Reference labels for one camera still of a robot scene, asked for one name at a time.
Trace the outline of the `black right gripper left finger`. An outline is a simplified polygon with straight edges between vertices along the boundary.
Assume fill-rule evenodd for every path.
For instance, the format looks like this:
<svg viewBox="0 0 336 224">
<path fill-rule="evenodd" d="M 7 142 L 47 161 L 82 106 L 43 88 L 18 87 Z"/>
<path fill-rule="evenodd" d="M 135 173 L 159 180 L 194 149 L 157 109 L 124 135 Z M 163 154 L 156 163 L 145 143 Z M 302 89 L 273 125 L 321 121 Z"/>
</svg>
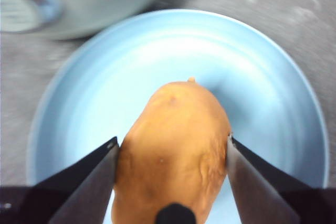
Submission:
<svg viewBox="0 0 336 224">
<path fill-rule="evenodd" d="M 1 187 L 1 223 L 102 223 L 118 152 L 113 137 L 38 184 Z"/>
</svg>

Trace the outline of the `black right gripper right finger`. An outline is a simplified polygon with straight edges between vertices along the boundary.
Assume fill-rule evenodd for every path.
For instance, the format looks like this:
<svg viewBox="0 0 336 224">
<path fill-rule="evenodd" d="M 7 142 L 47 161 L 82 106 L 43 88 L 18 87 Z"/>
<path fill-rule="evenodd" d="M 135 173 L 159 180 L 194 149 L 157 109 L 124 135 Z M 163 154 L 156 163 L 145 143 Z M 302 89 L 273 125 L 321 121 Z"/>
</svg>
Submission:
<svg viewBox="0 0 336 224">
<path fill-rule="evenodd" d="M 335 223 L 335 188 L 313 188 L 229 136 L 226 168 L 242 223 Z"/>
</svg>

